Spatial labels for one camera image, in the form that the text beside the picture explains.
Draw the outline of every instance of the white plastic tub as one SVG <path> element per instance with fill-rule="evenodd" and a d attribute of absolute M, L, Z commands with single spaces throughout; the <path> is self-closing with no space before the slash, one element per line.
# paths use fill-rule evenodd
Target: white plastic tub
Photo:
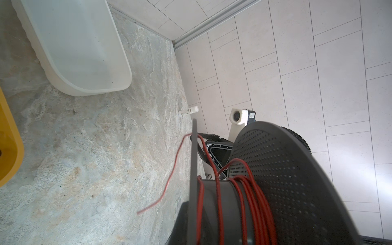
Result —
<path fill-rule="evenodd" d="M 123 90 L 132 81 L 106 0 L 11 0 L 48 80 L 82 96 Z"/>

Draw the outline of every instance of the white tube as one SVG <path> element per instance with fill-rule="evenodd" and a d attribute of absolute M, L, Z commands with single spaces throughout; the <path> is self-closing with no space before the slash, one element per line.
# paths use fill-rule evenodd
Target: white tube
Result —
<path fill-rule="evenodd" d="M 189 109 L 179 111 L 178 115 L 179 116 L 185 116 L 185 115 L 189 115 L 189 114 L 192 114 L 192 113 L 195 113 L 195 112 L 198 112 L 198 111 L 199 111 L 199 107 L 196 105 L 196 106 L 193 106 L 193 107 L 191 107 Z"/>

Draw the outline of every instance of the tiled wall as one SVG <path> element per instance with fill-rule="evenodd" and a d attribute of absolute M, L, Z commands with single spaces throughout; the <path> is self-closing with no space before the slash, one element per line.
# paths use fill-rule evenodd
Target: tiled wall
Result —
<path fill-rule="evenodd" d="M 392 239 L 392 1 L 262 0 L 176 51 L 200 132 L 231 108 L 309 143 L 360 234 Z"/>
<path fill-rule="evenodd" d="M 108 0 L 115 9 L 175 40 L 236 0 Z"/>

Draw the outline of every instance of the red cable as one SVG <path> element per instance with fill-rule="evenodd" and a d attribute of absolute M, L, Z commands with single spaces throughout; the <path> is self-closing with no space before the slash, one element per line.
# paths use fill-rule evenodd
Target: red cable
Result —
<path fill-rule="evenodd" d="M 146 208 L 144 208 L 144 209 L 142 209 L 142 210 L 139 210 L 136 214 L 141 214 L 141 213 L 143 213 L 143 212 L 146 211 L 147 209 L 150 209 L 150 208 L 152 208 L 153 206 L 157 205 L 157 204 L 162 200 L 163 196 L 165 195 L 167 186 L 169 185 L 169 181 L 170 181 L 171 177 L 173 176 L 174 169 L 176 168 L 177 157 L 178 157 L 178 153 L 180 152 L 182 143 L 184 143 L 184 139 L 185 139 L 187 136 L 189 136 L 189 135 L 191 135 L 191 134 L 186 134 L 186 135 L 184 135 L 184 137 L 182 137 L 182 141 L 181 141 L 180 146 L 179 146 L 179 148 L 178 148 L 178 150 L 177 150 L 176 159 L 174 160 L 174 165 L 173 165 L 172 172 L 170 173 L 169 178 L 168 178 L 167 181 L 166 181 L 166 185 L 165 185 L 165 188 L 163 189 L 163 192 L 162 192 L 161 197 L 159 197 L 158 200 L 156 200 L 153 204 L 149 205 L 148 207 L 146 207 Z"/>

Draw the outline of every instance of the perforated reel cover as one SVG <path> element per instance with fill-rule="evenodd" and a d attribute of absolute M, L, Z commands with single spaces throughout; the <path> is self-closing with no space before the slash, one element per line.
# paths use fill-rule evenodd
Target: perforated reel cover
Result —
<path fill-rule="evenodd" d="M 268 122 L 241 130 L 230 159 L 246 161 L 263 190 L 279 245 L 361 244 L 338 194 L 309 151 L 289 132 Z M 233 164 L 229 177 L 248 175 Z"/>

